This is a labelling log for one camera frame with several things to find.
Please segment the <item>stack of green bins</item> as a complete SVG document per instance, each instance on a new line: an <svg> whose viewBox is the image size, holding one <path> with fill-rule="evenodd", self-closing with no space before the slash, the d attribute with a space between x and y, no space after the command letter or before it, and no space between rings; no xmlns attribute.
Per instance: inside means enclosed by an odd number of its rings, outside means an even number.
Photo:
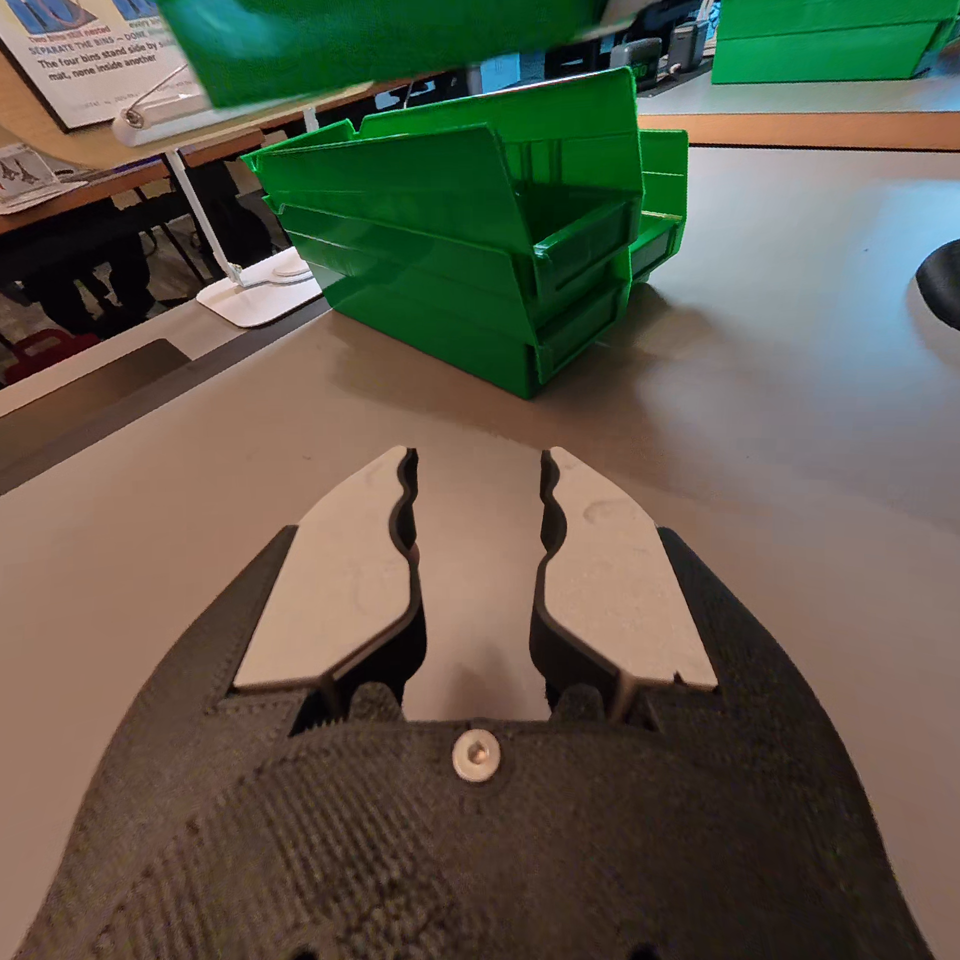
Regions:
<svg viewBox="0 0 960 960"><path fill-rule="evenodd" d="M958 31L957 1L723 1L716 85L911 80Z"/></svg>

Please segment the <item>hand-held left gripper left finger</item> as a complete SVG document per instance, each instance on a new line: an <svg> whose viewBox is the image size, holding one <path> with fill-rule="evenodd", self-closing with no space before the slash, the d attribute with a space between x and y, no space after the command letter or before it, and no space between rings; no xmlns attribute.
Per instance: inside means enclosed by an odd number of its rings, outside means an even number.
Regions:
<svg viewBox="0 0 960 960"><path fill-rule="evenodd" d="M394 446L297 523L233 687L318 690L347 707L367 682L402 700L426 658L414 503L417 450Z"/></svg>

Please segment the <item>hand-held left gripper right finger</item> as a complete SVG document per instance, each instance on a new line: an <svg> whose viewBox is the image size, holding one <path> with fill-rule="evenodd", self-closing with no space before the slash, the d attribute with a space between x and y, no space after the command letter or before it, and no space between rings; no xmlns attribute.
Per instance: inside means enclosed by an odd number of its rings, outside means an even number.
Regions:
<svg viewBox="0 0 960 960"><path fill-rule="evenodd" d="M530 656L548 701L587 686L623 719L641 690L713 693L714 666L653 518L569 450L540 459Z"/></svg>

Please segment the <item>green plastic bin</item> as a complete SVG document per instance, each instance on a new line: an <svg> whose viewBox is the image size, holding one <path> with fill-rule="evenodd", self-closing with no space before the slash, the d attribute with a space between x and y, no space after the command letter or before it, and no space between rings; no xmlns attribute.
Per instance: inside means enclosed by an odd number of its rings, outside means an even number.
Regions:
<svg viewBox="0 0 960 960"><path fill-rule="evenodd" d="M637 239L630 245L634 285L648 282L680 250L689 198L688 133L682 129L638 130L641 204Z"/></svg>
<svg viewBox="0 0 960 960"><path fill-rule="evenodd" d="M594 1L159 1L213 106L292 100L564 45Z"/></svg>
<svg viewBox="0 0 960 960"><path fill-rule="evenodd" d="M620 67L341 122L243 156L309 210L510 258L524 298L586 287L639 231L634 76Z"/></svg>
<svg viewBox="0 0 960 960"><path fill-rule="evenodd" d="M637 216L615 203L539 241L519 216L458 234L293 203L279 217L301 257L335 275L334 310L522 399L626 306Z"/></svg>

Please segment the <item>brown wooden table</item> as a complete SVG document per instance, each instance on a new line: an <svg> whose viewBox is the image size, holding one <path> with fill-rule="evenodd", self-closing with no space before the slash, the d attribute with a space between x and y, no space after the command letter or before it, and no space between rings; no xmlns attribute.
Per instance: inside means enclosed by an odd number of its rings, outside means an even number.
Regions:
<svg viewBox="0 0 960 960"><path fill-rule="evenodd" d="M264 134L248 133L212 147L189 148L184 153L186 172L203 208L221 241L228 259L251 267L277 253L286 238L273 215L265 220L259 209L241 198L233 171L241 154L260 147ZM131 172L112 174L100 182L45 201L26 211L22 222L2 225L2 293L16 298L20 291L27 306L31 303L16 281L23 258L30 258L31 241L46 230L91 222L118 226L143 234L186 217L196 226L182 190L174 184L165 161L159 158L136 165Z"/></svg>

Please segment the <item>white board stand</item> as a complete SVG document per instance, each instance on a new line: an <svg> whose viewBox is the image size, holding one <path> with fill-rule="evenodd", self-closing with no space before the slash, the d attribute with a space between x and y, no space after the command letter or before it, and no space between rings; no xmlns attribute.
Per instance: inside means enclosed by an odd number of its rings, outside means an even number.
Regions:
<svg viewBox="0 0 960 960"><path fill-rule="evenodd" d="M208 211L189 180L182 155L168 150L165 159L186 198L194 222L210 247L223 278L197 295L201 306L209 309L237 329L264 327L292 311L318 301L323 291L306 261L289 247L248 268L230 261L225 253Z"/></svg>

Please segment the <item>grey device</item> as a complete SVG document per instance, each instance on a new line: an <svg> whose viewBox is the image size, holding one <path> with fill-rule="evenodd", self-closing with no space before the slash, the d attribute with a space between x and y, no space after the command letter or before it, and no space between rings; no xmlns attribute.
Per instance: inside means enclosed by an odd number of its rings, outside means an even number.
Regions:
<svg viewBox="0 0 960 960"><path fill-rule="evenodd" d="M630 69L637 93L654 90L658 84L662 54L663 42L659 36L633 40L613 47L608 68Z"/></svg>
<svg viewBox="0 0 960 960"><path fill-rule="evenodd" d="M707 21L688 21L676 25L670 34L666 71L668 75L697 69L704 56L709 31Z"/></svg>

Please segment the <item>clear page holder bar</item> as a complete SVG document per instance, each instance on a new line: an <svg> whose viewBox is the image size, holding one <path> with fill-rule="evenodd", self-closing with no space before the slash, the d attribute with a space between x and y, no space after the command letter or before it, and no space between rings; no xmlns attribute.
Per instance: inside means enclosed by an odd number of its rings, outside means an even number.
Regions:
<svg viewBox="0 0 960 960"><path fill-rule="evenodd" d="M183 63L123 107L110 129L119 143L135 147L210 126L219 119L192 68Z"/></svg>

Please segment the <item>wood-edged white table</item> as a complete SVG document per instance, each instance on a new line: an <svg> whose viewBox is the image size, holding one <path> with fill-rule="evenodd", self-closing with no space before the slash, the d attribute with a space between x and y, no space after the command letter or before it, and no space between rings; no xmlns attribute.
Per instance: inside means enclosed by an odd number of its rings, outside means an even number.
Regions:
<svg viewBox="0 0 960 960"><path fill-rule="evenodd" d="M959 75L717 84L711 73L637 99L638 126L685 130L693 146L958 153Z"/></svg>

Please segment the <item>white instruction sheet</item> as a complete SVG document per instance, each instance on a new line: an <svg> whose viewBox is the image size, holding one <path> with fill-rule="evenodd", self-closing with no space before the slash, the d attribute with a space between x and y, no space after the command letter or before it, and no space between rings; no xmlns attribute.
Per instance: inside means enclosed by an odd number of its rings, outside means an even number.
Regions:
<svg viewBox="0 0 960 960"><path fill-rule="evenodd" d="M153 1L3 1L1 49L67 133L113 121L186 63Z"/></svg>

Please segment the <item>clear acrylic sign holder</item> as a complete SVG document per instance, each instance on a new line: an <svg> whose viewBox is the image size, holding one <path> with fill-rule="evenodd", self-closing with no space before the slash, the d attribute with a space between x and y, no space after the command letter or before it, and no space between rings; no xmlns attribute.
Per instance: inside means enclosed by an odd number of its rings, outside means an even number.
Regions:
<svg viewBox="0 0 960 960"><path fill-rule="evenodd" d="M61 196L61 183L43 156L15 143L1 148L1 215L29 210Z"/></svg>

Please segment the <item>red bag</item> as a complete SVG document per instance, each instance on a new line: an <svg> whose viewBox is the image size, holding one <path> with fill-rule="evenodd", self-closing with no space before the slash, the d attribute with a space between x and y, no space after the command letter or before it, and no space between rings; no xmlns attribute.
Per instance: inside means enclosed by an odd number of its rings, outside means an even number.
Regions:
<svg viewBox="0 0 960 960"><path fill-rule="evenodd" d="M100 343L95 334L74 336L59 328L44 328L17 342L5 341L14 362L2 374L4 383L18 383Z"/></svg>

